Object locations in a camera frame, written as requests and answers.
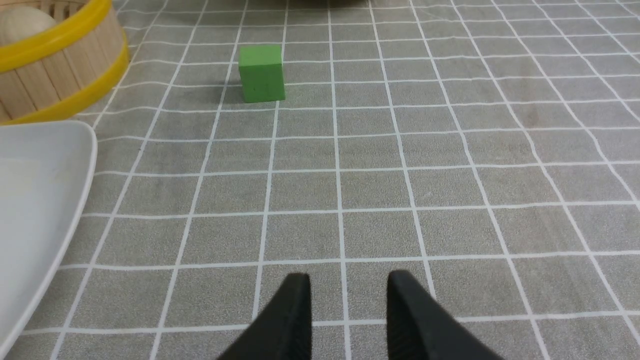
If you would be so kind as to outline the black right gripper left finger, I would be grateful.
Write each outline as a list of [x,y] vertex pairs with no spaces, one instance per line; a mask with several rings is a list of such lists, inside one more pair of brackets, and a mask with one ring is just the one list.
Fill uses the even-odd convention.
[[313,312],[310,276],[289,273],[269,303],[220,360],[310,360]]

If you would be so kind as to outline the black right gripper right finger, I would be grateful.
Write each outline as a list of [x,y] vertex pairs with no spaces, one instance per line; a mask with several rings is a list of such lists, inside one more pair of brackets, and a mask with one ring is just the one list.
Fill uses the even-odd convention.
[[500,360],[502,357],[438,304],[407,270],[388,274],[389,360]]

